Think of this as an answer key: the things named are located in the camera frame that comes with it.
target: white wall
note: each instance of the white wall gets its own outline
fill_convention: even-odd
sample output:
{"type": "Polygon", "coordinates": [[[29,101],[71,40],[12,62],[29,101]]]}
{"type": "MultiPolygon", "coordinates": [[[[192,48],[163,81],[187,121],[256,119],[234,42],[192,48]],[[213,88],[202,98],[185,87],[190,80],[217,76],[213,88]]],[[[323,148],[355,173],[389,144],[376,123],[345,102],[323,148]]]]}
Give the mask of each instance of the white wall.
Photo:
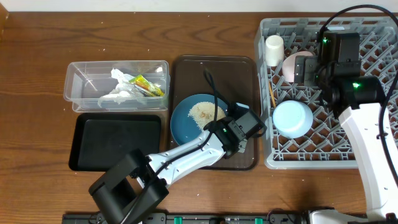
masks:
{"type": "Polygon", "coordinates": [[[336,12],[357,4],[377,4],[398,12],[398,0],[0,0],[0,3],[10,12],[336,12]]]}

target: rice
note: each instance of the rice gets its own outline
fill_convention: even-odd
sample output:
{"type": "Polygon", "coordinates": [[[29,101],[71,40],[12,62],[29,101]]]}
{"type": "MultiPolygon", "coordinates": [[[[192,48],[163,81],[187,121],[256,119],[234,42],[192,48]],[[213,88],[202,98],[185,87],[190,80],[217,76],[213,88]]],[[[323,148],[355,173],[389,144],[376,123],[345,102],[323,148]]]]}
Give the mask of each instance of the rice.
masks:
{"type": "MultiPolygon", "coordinates": [[[[210,102],[200,102],[195,104],[189,111],[188,116],[192,117],[197,126],[203,130],[203,128],[209,122],[214,120],[215,104],[210,102]]],[[[217,109],[217,120],[225,118],[223,109],[218,106],[217,109]]]]}

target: trash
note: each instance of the trash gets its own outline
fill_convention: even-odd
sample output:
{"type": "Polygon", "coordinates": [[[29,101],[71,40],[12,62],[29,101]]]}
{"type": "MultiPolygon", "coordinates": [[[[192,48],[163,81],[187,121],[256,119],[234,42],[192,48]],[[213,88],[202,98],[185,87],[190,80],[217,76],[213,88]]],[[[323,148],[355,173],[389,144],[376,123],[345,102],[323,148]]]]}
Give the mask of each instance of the trash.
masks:
{"type": "Polygon", "coordinates": [[[104,100],[112,99],[116,103],[121,104],[132,97],[137,98],[138,101],[139,98],[144,97],[144,94],[142,94],[134,84],[129,83],[129,80],[132,80],[134,76],[125,74],[119,69],[114,68],[111,71],[111,77],[117,79],[119,83],[109,94],[99,98],[98,106],[101,106],[104,100]]]}
{"type": "Polygon", "coordinates": [[[160,90],[160,88],[158,86],[156,86],[155,84],[146,80],[142,75],[138,75],[136,78],[133,78],[129,82],[147,90],[146,93],[148,93],[149,96],[163,96],[164,95],[164,93],[162,92],[162,90],[160,90]]]}

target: brown tray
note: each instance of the brown tray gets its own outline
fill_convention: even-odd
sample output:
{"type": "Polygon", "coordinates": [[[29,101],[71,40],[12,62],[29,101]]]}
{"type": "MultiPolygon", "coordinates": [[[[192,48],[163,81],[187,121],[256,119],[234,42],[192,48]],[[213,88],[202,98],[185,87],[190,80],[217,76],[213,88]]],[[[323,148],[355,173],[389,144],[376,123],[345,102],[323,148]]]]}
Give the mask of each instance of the brown tray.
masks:
{"type": "MultiPolygon", "coordinates": [[[[174,108],[186,97],[199,93],[213,94],[203,77],[204,67],[209,69],[217,90],[226,100],[248,105],[259,114],[259,84],[255,64],[250,58],[184,55],[176,60],[172,71],[170,118],[174,108]]],[[[168,139],[167,149],[178,146],[171,132],[168,139]]],[[[244,153],[237,152],[230,159],[221,159],[204,169],[250,170],[258,163],[258,154],[258,139],[251,138],[244,153]]]]}

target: black tray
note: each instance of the black tray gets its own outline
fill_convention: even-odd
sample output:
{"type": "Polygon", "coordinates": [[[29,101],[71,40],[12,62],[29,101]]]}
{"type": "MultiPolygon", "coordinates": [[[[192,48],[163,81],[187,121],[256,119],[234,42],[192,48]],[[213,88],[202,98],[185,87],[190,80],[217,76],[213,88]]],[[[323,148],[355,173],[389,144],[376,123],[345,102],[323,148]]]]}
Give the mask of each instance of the black tray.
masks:
{"type": "Polygon", "coordinates": [[[107,171],[133,149],[159,153],[160,118],[156,115],[84,113],[77,117],[69,168],[107,171]]]}

